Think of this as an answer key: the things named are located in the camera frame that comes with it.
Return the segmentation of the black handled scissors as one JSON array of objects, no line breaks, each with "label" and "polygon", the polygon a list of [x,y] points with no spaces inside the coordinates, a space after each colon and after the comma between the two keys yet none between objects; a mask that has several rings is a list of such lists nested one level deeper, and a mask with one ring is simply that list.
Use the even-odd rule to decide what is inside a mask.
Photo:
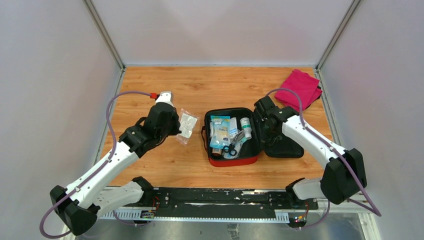
[{"label": "black handled scissors", "polygon": [[225,145],[222,149],[222,156],[224,159],[235,159],[240,154],[240,150],[246,141],[245,133],[240,131],[237,135],[232,139],[229,145]]}]

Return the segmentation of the white blue bandage roll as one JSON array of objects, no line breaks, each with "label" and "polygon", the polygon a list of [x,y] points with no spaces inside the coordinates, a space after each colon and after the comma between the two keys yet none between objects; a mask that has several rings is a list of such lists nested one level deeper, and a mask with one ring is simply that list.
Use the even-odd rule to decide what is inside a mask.
[{"label": "white blue bandage roll", "polygon": [[209,138],[211,139],[214,136],[214,123],[211,121],[209,123]]}]

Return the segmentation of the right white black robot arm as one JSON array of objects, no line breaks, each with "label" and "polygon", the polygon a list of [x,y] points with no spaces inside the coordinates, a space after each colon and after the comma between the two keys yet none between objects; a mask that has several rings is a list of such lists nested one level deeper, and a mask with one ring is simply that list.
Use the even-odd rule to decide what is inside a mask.
[{"label": "right white black robot arm", "polygon": [[362,153],[331,142],[316,131],[290,106],[279,108],[269,96],[255,104],[262,133],[283,136],[306,150],[321,165],[320,178],[300,178],[286,186],[286,204],[298,209],[306,200],[325,198],[339,205],[367,186]]}]

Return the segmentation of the brown medicine bottle orange cap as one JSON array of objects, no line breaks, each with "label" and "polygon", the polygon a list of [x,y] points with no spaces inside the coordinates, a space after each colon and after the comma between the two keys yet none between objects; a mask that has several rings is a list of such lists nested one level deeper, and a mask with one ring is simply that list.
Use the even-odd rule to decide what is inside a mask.
[{"label": "brown medicine bottle orange cap", "polygon": [[222,157],[222,149],[220,149],[220,148],[212,148],[211,149],[211,156],[213,158],[221,158]]}]

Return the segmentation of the blue white mask packet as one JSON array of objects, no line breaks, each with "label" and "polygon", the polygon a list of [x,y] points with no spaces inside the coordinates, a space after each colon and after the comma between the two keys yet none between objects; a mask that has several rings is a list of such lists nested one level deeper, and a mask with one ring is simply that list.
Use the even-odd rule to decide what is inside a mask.
[{"label": "blue white mask packet", "polygon": [[210,122],[212,123],[212,137],[210,138],[209,146],[213,149],[223,149],[229,146],[230,139],[230,116],[217,116],[212,115]]}]

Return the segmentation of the clear bag teal header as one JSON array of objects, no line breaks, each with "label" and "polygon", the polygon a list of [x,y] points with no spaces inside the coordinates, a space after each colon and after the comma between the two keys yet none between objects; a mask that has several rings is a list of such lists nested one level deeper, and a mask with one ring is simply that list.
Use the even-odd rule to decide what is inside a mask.
[{"label": "clear bag teal header", "polygon": [[245,137],[242,137],[237,142],[232,143],[229,146],[229,150],[226,153],[225,158],[226,159],[236,159],[236,158],[238,158],[241,154],[242,146],[246,141],[247,141],[247,139]]}]

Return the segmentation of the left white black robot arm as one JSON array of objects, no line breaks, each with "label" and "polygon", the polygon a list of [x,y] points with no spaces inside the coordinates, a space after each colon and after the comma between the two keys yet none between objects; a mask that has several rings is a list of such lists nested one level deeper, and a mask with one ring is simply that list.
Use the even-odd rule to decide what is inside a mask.
[{"label": "left white black robot arm", "polygon": [[70,233],[80,236],[104,214],[124,205],[138,203],[142,207],[153,201],[152,186],[137,177],[126,185],[103,193],[103,189],[120,172],[148,151],[158,147],[168,136],[180,133],[176,108],[171,102],[156,102],[146,117],[128,127],[101,161],[66,187],[50,190],[54,211]]}]

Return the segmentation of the red black medicine kit case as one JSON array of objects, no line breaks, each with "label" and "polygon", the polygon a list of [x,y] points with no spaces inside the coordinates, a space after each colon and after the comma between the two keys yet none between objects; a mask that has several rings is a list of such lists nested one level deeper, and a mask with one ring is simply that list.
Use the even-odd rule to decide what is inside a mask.
[{"label": "red black medicine kit case", "polygon": [[[232,143],[224,149],[214,150],[210,147],[210,142],[214,135],[214,127],[211,124],[211,117],[213,116],[235,118],[239,133],[243,131],[240,120],[248,118],[251,125],[251,138],[244,138],[241,143]],[[214,109],[206,112],[201,132],[209,163],[214,167],[253,164],[258,160],[262,152],[268,157],[277,159],[297,159],[304,155],[304,149],[298,143],[282,133],[267,132],[265,122],[259,116],[258,111],[252,111],[245,107]]]}]

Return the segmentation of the small white plastic bottle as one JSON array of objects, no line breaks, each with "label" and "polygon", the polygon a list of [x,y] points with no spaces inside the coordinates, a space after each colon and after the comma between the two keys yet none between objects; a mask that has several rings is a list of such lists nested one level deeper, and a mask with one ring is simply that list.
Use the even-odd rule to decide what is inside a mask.
[{"label": "small white plastic bottle", "polygon": [[244,137],[247,140],[250,140],[252,138],[252,127],[251,127],[250,119],[248,117],[241,118],[240,125],[244,133]]}]

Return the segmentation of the clear bag white gauze pad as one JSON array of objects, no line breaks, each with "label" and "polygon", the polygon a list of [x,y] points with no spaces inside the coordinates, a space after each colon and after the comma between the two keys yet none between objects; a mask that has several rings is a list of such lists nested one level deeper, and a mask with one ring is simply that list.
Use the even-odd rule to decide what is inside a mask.
[{"label": "clear bag white gauze pad", "polygon": [[186,146],[194,132],[194,128],[199,120],[199,117],[196,115],[191,114],[190,112],[186,111],[185,109],[180,110],[180,118],[179,118],[179,131],[176,135],[176,140]]}]

